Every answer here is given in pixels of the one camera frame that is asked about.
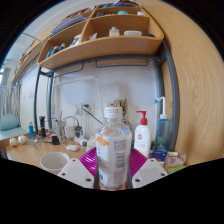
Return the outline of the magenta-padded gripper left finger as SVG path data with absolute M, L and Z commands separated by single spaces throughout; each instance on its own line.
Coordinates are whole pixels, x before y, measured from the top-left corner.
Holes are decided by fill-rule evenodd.
M 71 158 L 58 176 L 81 187 L 94 189 L 97 177 L 96 149 L 92 148 L 79 159 Z

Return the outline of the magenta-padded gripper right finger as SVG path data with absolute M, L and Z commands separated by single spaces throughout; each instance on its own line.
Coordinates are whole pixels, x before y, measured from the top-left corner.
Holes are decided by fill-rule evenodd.
M 129 157 L 127 188 L 136 189 L 167 176 L 167 172 L 154 159 L 147 159 L 138 150 L 132 148 Z

